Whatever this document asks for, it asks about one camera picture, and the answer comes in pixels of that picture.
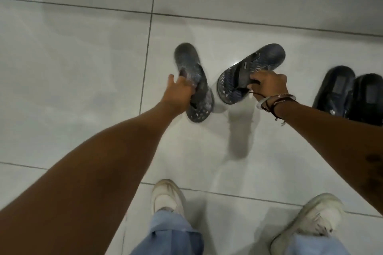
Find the person's left hand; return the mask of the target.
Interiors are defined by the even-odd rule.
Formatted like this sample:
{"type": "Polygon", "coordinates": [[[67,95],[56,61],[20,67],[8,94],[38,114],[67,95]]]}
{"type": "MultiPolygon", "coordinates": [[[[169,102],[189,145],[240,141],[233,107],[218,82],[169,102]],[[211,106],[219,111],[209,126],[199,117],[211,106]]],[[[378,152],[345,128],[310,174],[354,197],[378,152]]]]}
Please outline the person's left hand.
{"type": "Polygon", "coordinates": [[[173,115],[177,116],[184,113],[189,107],[196,87],[184,76],[179,76],[174,82],[173,86],[166,86],[160,103],[169,108],[173,115]]]}

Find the person's right hand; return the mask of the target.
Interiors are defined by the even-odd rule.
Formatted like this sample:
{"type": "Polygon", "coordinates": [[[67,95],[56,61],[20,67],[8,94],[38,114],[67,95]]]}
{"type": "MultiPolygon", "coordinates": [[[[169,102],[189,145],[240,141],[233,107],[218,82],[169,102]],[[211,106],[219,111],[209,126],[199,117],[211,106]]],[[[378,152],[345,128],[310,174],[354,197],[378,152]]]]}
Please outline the person's right hand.
{"type": "Polygon", "coordinates": [[[260,101],[263,98],[274,97],[282,94],[289,94],[287,89],[287,78],[284,74],[277,74],[273,71],[265,71],[265,85],[262,88],[247,88],[253,93],[253,96],[260,101]]]}

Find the dark grey flip-flop sandal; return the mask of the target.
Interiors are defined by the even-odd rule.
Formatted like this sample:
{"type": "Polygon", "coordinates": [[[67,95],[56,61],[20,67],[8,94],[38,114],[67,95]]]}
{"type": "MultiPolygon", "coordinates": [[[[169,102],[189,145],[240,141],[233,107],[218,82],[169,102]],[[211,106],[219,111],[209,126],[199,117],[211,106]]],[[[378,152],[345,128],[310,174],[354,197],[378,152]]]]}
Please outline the dark grey flip-flop sandal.
{"type": "Polygon", "coordinates": [[[194,123],[203,122],[214,108],[214,96],[208,85],[207,77],[201,65],[196,48],[190,43],[181,43],[174,52],[174,59],[179,74],[194,87],[186,115],[194,123]]]}
{"type": "Polygon", "coordinates": [[[242,101],[249,93],[248,85],[260,84],[251,79],[250,75],[259,70],[273,71],[285,58],[286,52],[279,44],[272,43],[261,47],[220,75],[217,82],[219,98],[228,105],[242,101]]]}

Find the person's right forearm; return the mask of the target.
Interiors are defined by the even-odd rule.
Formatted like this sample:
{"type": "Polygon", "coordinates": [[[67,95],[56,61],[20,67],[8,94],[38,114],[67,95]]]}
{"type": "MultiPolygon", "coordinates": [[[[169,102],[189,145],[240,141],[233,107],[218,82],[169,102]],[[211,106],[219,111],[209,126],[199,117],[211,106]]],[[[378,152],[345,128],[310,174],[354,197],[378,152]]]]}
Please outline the person's right forearm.
{"type": "Polygon", "coordinates": [[[383,127],[350,121],[293,101],[275,102],[271,112],[300,134],[383,215],[383,127]]]}

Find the person's left forearm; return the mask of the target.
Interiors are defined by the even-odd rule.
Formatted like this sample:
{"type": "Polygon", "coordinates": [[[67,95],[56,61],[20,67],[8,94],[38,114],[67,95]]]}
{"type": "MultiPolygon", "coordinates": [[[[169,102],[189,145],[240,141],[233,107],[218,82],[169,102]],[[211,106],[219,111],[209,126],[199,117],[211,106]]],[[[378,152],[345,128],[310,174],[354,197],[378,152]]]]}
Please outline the person's left forearm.
{"type": "Polygon", "coordinates": [[[163,100],[68,153],[0,210],[0,255],[105,255],[161,137],[187,107],[163,100]]]}

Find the black leather shoe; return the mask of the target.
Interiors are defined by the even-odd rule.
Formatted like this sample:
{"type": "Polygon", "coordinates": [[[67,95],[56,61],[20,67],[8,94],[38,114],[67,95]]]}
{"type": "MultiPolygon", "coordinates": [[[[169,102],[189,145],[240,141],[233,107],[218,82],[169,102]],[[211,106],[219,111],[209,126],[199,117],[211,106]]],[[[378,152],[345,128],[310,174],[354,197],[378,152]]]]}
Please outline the black leather shoe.
{"type": "Polygon", "coordinates": [[[347,118],[355,79],[356,75],[350,67],[341,65],[331,68],[322,81],[312,107],[347,118]]]}
{"type": "Polygon", "coordinates": [[[347,118],[383,126],[383,77],[381,75],[369,73],[355,79],[347,118]]]}

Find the white sneaker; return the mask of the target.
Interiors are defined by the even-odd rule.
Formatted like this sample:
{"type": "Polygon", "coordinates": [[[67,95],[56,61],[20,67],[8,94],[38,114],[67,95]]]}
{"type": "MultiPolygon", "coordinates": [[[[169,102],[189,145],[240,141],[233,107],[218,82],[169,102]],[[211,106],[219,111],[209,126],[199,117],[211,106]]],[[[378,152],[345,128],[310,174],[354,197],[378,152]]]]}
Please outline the white sneaker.
{"type": "Polygon", "coordinates": [[[151,193],[151,214],[167,210],[185,218],[185,197],[179,187],[170,179],[162,179],[153,187],[151,193]]]}
{"type": "Polygon", "coordinates": [[[344,215],[343,204],[323,193],[306,203],[270,244],[271,255],[349,255],[335,236],[344,215]]]}

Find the light blue jeans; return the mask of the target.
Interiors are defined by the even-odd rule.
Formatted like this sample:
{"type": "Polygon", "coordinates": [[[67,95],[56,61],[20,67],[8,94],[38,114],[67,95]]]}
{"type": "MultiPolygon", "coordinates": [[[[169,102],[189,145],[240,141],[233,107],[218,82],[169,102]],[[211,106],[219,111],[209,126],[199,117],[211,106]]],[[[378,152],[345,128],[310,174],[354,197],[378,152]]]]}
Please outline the light blue jeans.
{"type": "MultiPolygon", "coordinates": [[[[148,235],[130,255],[204,255],[202,234],[180,214],[155,212],[148,235]]],[[[350,255],[334,236],[293,234],[277,255],[350,255]]]]}

